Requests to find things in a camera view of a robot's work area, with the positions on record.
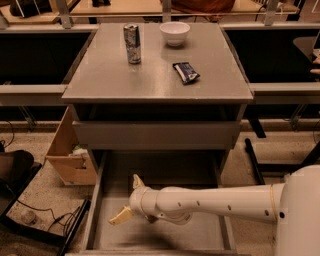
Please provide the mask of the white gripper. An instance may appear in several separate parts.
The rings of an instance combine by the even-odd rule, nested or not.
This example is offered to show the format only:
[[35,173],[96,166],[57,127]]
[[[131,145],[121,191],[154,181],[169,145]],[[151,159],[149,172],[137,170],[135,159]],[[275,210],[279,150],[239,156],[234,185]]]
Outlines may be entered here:
[[133,189],[135,190],[129,197],[130,207],[124,205],[122,209],[109,220],[111,225],[119,225],[130,220],[134,216],[134,213],[145,217],[156,217],[160,213],[156,206],[158,190],[146,187],[137,174],[133,175]]

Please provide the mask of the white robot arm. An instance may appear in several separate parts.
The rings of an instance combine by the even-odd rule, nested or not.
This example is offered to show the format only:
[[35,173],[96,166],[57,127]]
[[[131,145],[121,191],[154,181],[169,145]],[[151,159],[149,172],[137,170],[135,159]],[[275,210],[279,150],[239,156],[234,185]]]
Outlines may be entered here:
[[201,190],[155,190],[135,176],[129,204],[109,223],[118,225],[140,214],[185,224],[194,212],[275,222],[274,256],[320,256],[320,166],[303,167],[283,183]]

